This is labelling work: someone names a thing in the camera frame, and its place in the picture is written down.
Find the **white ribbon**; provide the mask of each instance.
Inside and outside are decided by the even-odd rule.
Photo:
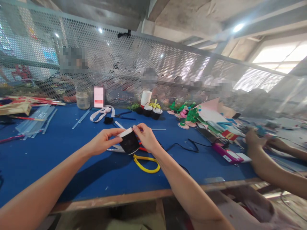
[[[106,105],[104,107],[102,107],[100,110],[98,110],[97,112],[93,113],[91,116],[90,116],[90,120],[92,122],[98,122],[100,121],[101,119],[103,119],[103,117],[112,110],[112,114],[111,114],[111,117],[114,117],[115,116],[115,109],[113,106],[111,105]],[[102,115],[98,118],[98,120],[94,121],[94,118],[99,114],[99,113],[102,113]]]

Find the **blue table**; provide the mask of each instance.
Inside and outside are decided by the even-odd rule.
[[[116,114],[124,111],[126,110],[116,109]],[[34,139],[14,140],[0,145],[0,178],[3,179],[0,188],[0,207],[89,142],[102,129],[114,127],[105,125],[103,120],[98,123],[91,122],[89,118],[94,112],[91,111],[75,129],[72,129],[85,111],[72,104],[58,106],[58,111],[50,122],[46,134],[39,133]],[[166,112],[158,121],[135,112],[124,116],[137,119],[133,121],[115,118],[125,128],[144,122],[151,128],[166,129],[166,131],[154,131],[165,149],[176,142],[186,148],[194,148],[188,138],[206,145],[210,144],[195,128],[184,130],[178,127],[175,116]],[[0,140],[17,135],[16,125],[0,125]],[[259,181],[249,163],[236,167],[230,165],[210,147],[198,146],[198,148],[200,152],[194,153],[175,146],[169,154],[186,167],[204,189],[223,188],[221,184],[208,185],[206,178],[222,177],[228,185],[232,181],[236,181],[236,185],[238,181],[242,181],[243,184]],[[231,146],[231,149],[240,152],[235,146]],[[148,155],[142,151],[136,154]],[[307,171],[307,164],[298,159],[276,158],[285,161],[298,171]],[[153,162],[140,161],[140,163],[149,169],[156,168]],[[156,174],[148,174],[137,167],[132,156],[105,152],[92,157],[84,164],[59,198],[55,211],[110,206],[169,195],[172,195],[170,185],[162,170]]]

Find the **wooden stick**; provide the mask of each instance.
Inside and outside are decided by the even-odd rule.
[[[26,118],[26,117],[17,117],[17,116],[9,116],[11,118],[17,118],[17,119],[25,119],[25,120],[37,120],[37,121],[45,121],[45,119],[37,119],[37,118]]]

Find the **paper cup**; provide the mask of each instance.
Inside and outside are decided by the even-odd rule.
[[[135,153],[140,148],[138,139],[131,127],[119,134],[118,137],[122,138],[122,142],[119,144],[128,155]]]
[[[150,105],[145,105],[144,106],[144,109],[143,109],[143,114],[146,116],[146,117],[150,117],[151,116],[151,111],[153,110],[153,107],[150,106]]]
[[[158,120],[161,116],[161,114],[163,113],[163,110],[158,108],[157,107],[153,110],[153,113],[152,113],[152,118],[155,119],[155,120]]]

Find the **yellow handle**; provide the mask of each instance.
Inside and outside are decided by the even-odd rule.
[[[134,160],[134,162],[138,165],[138,167],[140,168],[140,169],[142,169],[144,172],[146,172],[146,173],[157,173],[159,170],[160,170],[160,165],[159,165],[159,163],[158,163],[158,161],[156,160],[156,159],[153,159],[153,158],[150,158],[150,157],[140,157],[140,156],[137,156],[137,155],[133,155],[133,160]],[[153,161],[153,162],[155,162],[155,163],[157,163],[157,168],[156,169],[154,169],[154,170],[149,170],[149,169],[146,169],[146,168],[144,168],[144,166],[142,166],[139,162],[138,162],[138,159],[140,159],[140,160],[149,160],[149,161]]]

